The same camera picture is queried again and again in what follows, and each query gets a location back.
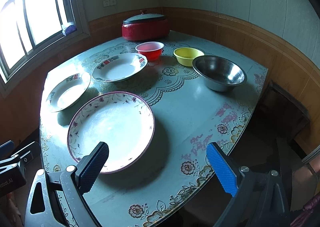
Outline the white plate red characters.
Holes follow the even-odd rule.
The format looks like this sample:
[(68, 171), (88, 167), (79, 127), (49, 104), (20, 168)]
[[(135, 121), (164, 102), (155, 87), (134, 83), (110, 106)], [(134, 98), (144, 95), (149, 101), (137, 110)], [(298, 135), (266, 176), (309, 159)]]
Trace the white plate red characters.
[(103, 83), (126, 80), (143, 70), (147, 64), (146, 56), (138, 53), (115, 55), (99, 63), (92, 72), (92, 78)]
[(88, 72), (76, 73), (58, 83), (48, 94), (46, 103), (52, 112), (72, 106), (87, 90), (91, 82)]

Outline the floral plastic tablecloth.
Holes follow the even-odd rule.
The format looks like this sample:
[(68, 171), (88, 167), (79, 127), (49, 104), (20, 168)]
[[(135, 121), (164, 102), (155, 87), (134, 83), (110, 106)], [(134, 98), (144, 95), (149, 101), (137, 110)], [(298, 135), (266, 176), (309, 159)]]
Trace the floral plastic tablecloth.
[[(171, 32), (159, 60), (148, 63), (119, 83), (91, 81), (87, 92), (70, 108), (52, 112), (47, 97), (53, 88), (79, 73), (92, 73), (105, 59), (130, 53), (134, 42), (118, 38), (87, 50), (52, 69), (46, 77), (40, 110), (42, 165), (59, 172), (91, 151), (67, 139), (74, 115), (92, 98), (98, 111), (108, 104), (129, 107), (143, 99), (152, 111), (155, 128), (145, 153), (119, 172), (101, 174), (85, 200), (103, 226), (156, 226), (191, 199), (213, 175), (206, 147), (217, 142), (230, 153), (258, 103), (267, 68), (254, 60), (201, 38)], [(191, 67), (180, 65), (174, 50), (192, 47), (226, 58), (247, 74), (247, 82), (227, 93), (206, 87)]]

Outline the blue white box on sill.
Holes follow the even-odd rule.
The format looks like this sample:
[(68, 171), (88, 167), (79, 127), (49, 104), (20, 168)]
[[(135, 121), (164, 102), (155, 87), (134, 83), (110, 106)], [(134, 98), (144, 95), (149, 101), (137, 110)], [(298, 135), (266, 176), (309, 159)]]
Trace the blue white box on sill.
[(76, 32), (76, 30), (77, 30), (77, 27), (73, 22), (68, 22), (68, 23), (62, 24), (61, 28), (62, 28), (62, 34), (64, 36), (68, 36), (71, 33)]

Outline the window with metal frame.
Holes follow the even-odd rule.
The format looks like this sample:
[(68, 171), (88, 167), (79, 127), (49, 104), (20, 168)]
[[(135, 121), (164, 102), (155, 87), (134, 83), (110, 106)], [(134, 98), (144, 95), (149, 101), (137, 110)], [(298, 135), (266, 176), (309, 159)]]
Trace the window with metal frame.
[[(73, 22), (68, 36), (61, 25)], [(82, 0), (1, 0), (1, 97), (46, 60), (90, 35)]]

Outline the large purple floral plate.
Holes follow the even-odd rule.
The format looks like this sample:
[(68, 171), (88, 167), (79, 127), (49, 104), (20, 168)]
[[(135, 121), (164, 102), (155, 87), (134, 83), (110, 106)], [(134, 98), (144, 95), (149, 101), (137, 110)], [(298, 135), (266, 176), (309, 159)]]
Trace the large purple floral plate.
[(105, 142), (109, 155), (101, 173), (116, 173), (140, 159), (154, 132), (155, 117), (147, 102), (136, 94), (115, 91), (94, 97), (76, 112), (67, 147), (72, 159), (80, 162)]

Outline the yellow plastic bowl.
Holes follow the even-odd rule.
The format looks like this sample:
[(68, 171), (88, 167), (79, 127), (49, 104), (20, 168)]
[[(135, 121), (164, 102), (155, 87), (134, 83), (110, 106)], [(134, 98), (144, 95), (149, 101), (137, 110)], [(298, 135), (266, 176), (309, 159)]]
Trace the yellow plastic bowl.
[(179, 64), (192, 67), (193, 60), (199, 56), (204, 56), (204, 53), (195, 48), (178, 48), (174, 50), (174, 56)]

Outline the red electric cooker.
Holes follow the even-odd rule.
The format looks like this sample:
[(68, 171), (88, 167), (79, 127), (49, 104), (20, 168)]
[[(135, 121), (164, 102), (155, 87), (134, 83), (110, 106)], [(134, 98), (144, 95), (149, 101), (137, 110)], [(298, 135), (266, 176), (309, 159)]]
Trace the red electric cooker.
[(121, 27), (122, 37), (127, 41), (144, 41), (161, 38), (167, 36), (169, 31), (167, 19), (123, 24)]

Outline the cooker lid with knob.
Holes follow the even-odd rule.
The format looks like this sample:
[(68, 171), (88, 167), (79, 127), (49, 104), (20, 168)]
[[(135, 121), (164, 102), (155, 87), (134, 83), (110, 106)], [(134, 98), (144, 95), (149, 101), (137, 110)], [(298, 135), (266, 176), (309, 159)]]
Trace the cooker lid with knob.
[(146, 13), (145, 10), (142, 10), (141, 14), (123, 20), (123, 24), (146, 23), (159, 20), (166, 20), (166, 16), (159, 13)]

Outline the stainless steel bowl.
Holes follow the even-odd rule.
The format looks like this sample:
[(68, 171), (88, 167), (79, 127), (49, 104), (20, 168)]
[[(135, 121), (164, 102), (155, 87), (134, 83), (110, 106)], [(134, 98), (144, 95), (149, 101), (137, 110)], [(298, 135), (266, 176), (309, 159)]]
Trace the stainless steel bowl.
[(204, 85), (216, 92), (228, 92), (247, 82), (247, 75), (240, 66), (219, 56), (196, 57), (192, 66)]

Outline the red plastic bowl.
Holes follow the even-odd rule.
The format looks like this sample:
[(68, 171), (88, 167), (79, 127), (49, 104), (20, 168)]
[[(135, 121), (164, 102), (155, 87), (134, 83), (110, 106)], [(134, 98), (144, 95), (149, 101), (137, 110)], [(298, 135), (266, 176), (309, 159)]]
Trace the red plastic bowl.
[(156, 61), (162, 54), (164, 44), (161, 42), (145, 42), (136, 46), (136, 51), (148, 59), (148, 61)]

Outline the dark wooden stool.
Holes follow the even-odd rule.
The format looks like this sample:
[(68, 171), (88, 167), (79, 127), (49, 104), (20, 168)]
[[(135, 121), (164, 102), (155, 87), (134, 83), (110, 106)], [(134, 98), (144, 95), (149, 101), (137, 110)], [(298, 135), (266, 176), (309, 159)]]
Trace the dark wooden stool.
[(292, 140), (310, 124), (307, 108), (272, 80), (260, 98), (260, 104), (268, 128), (277, 137)]

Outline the white wall socket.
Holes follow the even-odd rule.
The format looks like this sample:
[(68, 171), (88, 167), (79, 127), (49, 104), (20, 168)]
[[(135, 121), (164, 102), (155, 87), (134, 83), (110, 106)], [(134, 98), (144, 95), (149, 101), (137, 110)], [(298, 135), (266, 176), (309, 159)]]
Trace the white wall socket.
[(103, 7), (115, 6), (116, 4), (116, 0), (103, 0)]

